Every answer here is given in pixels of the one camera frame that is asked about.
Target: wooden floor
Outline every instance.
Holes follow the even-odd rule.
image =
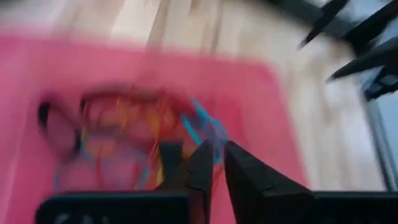
[[[297,46],[309,28],[267,4],[256,0],[13,1],[0,6],[0,19],[10,26],[28,22],[67,30],[72,38],[112,37],[274,63],[312,189],[384,190],[355,80],[325,84],[330,74],[353,58],[350,49],[319,37],[299,51]]]

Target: pink surface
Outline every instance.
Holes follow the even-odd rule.
[[[37,126],[40,98],[57,91],[77,110],[85,90],[107,83],[162,86],[198,99],[232,140],[305,184],[283,97],[267,66],[3,35],[0,74],[0,223],[32,223],[52,193],[57,158]],[[234,223],[225,176],[213,196],[211,222]]]

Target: hardwood floor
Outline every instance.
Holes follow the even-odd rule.
[[[353,58],[343,43],[321,36],[298,50],[310,28],[257,1],[32,1],[3,6],[0,19],[273,63],[311,187],[384,190],[356,80],[325,83]]]

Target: pink mat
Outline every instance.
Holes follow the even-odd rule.
[[[3,35],[0,74],[0,223],[32,223],[52,193],[57,160],[37,126],[40,98],[57,91],[77,111],[85,90],[107,83],[162,86],[198,99],[232,140],[305,184],[283,97],[267,65]],[[234,223],[225,176],[213,195],[211,222]]]

